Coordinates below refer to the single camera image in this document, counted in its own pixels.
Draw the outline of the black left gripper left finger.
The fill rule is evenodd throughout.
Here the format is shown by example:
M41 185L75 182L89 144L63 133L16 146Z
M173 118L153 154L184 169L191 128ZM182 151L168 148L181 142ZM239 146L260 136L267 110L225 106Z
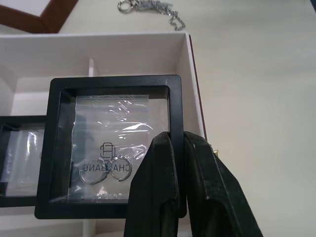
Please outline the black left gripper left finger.
M179 185L168 132L151 141L130 186L126 237L175 237L179 223Z

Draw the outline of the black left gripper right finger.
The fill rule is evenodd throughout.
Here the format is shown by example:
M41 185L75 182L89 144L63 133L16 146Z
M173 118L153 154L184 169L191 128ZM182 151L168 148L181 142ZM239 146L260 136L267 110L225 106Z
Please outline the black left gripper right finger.
M252 211L234 175L211 145L184 133L185 184L192 235L250 237Z

